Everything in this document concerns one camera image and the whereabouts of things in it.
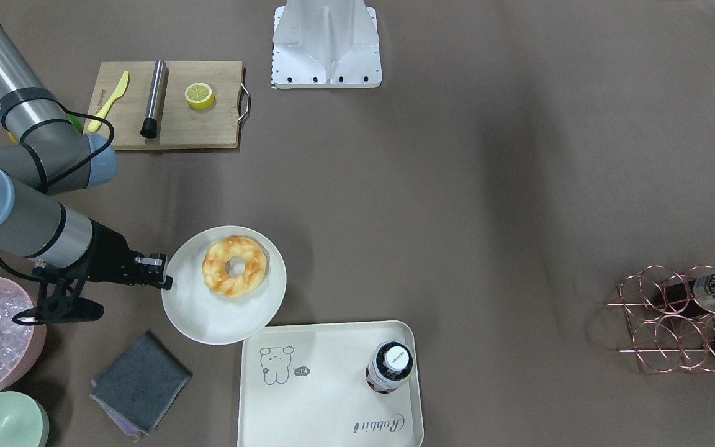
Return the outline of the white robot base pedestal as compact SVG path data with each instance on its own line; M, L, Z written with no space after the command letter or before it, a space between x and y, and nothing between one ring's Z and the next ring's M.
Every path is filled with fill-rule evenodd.
M377 12L363 1L287 1L273 14L275 89L382 84Z

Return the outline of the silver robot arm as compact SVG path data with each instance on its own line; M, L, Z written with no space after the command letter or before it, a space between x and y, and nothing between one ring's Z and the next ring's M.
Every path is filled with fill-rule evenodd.
M56 199L114 178L111 138L83 135L43 87L0 23L0 124L17 139L0 147L0 251L37 264L36 280L65 291L83 282L171 288L166 258Z

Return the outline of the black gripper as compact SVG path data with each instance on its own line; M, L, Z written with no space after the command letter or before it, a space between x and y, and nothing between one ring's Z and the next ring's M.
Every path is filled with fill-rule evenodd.
M130 248L125 237L95 220L92 238L84 260L84 278L88 282L109 282L123 285L153 286L170 291L173 278L168 275L167 255L142 252Z

